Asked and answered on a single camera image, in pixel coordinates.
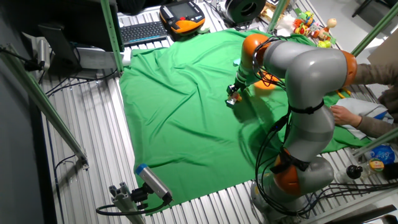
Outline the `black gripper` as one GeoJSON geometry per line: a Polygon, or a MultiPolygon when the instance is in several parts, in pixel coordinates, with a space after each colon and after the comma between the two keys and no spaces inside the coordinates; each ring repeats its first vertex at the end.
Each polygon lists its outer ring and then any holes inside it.
{"type": "Polygon", "coordinates": [[[234,84],[232,85],[228,85],[227,87],[227,93],[229,94],[228,99],[226,100],[227,103],[233,103],[234,99],[236,101],[241,101],[242,97],[241,95],[237,92],[241,87],[243,86],[243,84],[239,81],[236,81],[234,84]]]}

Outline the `person left hand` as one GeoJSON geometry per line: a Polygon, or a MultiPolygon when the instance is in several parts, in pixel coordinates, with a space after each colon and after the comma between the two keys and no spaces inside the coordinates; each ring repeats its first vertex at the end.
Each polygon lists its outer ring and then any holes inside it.
{"type": "Polygon", "coordinates": [[[331,106],[330,109],[333,113],[335,124],[339,126],[350,125],[357,128],[362,122],[361,116],[353,114],[343,106],[334,105],[331,106]]]}

